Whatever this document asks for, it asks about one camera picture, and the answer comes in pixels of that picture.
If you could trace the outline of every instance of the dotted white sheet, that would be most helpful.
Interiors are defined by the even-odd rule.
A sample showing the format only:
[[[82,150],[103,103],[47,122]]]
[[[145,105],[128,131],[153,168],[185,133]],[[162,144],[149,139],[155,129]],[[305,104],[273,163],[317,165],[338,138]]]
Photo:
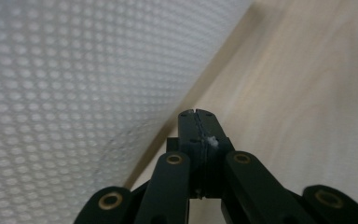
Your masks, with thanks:
[[[0,1],[0,223],[121,186],[250,1]]]

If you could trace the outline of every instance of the wooden floor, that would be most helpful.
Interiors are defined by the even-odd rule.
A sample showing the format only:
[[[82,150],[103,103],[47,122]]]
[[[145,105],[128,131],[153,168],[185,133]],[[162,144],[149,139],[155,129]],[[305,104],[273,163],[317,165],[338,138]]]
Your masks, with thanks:
[[[324,184],[358,202],[358,0],[255,1],[185,108],[215,113],[288,189]],[[176,136],[171,123],[161,139]],[[192,202],[189,223],[225,223],[219,204]]]

